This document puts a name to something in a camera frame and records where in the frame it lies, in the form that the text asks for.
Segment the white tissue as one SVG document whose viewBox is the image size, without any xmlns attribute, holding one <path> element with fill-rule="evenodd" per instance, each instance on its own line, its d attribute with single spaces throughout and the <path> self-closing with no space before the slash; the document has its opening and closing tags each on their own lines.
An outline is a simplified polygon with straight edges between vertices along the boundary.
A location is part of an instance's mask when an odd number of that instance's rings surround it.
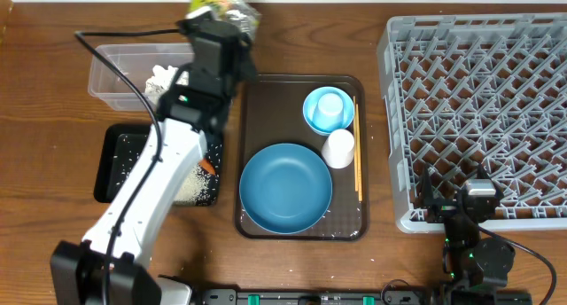
<svg viewBox="0 0 567 305">
<path fill-rule="evenodd" d="M 145 83 L 144 95 L 155 106 L 158 104 L 159 98 L 168 91 L 177 70 L 178 68 L 174 66 L 164 68 L 156 65 L 152 68 L 153 76 Z"/>
</svg>

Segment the orange carrot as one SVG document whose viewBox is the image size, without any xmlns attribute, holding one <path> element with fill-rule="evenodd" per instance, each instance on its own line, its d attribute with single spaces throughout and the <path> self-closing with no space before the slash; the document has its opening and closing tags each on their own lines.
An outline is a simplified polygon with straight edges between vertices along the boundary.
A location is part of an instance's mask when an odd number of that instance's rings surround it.
<svg viewBox="0 0 567 305">
<path fill-rule="evenodd" d="M 198 165 L 204 169 L 208 174 L 215 176 L 216 175 L 216 171 L 215 171 L 215 167 L 213 166 L 213 164 L 208 160 L 208 159 L 203 159 L 201 160 Z"/>
</svg>

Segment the green snack wrapper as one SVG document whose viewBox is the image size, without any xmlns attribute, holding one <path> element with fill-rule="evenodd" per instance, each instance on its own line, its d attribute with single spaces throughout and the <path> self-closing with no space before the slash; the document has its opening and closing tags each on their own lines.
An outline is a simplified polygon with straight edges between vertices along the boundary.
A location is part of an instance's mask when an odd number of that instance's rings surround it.
<svg viewBox="0 0 567 305">
<path fill-rule="evenodd" d="M 202 6 L 209 6 L 216 20 L 227 22 L 239 28 L 253 42 L 260 25 L 261 14 L 243 0 L 191 0 L 189 12 Z"/>
</svg>

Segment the dark blue plate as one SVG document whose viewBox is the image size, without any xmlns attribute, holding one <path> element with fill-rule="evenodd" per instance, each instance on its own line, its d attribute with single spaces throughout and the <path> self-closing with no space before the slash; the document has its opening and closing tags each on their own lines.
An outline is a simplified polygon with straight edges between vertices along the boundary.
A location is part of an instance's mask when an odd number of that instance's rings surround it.
<svg viewBox="0 0 567 305">
<path fill-rule="evenodd" d="M 326 164 L 303 145 L 267 146 L 247 161 L 239 198 L 250 219 L 265 231 L 295 234 L 317 224 L 333 195 Z"/>
</svg>

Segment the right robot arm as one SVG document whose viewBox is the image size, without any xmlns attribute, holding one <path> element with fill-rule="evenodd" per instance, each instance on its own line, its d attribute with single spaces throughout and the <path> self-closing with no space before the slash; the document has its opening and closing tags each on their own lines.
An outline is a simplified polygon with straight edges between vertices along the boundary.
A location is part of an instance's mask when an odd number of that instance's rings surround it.
<svg viewBox="0 0 567 305">
<path fill-rule="evenodd" d="M 495 304 L 497 290 L 508 283 L 515 249 L 495 238 L 482 238 L 479 225 L 495 214 L 503 192 L 482 166 L 477 176 L 446 199 L 433 190 L 425 170 L 418 185 L 418 199 L 427 209 L 427 223 L 441 223 L 446 240 L 443 271 L 449 282 L 432 292 L 432 304 Z"/>
</svg>

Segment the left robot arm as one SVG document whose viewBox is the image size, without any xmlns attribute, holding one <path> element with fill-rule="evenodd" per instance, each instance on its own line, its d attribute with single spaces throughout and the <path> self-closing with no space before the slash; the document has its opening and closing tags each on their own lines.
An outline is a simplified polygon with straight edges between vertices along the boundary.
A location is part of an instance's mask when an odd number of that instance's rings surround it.
<svg viewBox="0 0 567 305">
<path fill-rule="evenodd" d="M 177 23 L 193 61 L 179 68 L 156 108 L 144 149 L 111 205 L 81 243 L 60 241 L 50 259 L 59 304 L 188 304 L 192 289 L 154 279 L 151 253 L 186 176 L 204 158 L 207 139 L 221 136 L 237 85 L 256 75 L 252 39 L 206 12 Z"/>
</svg>

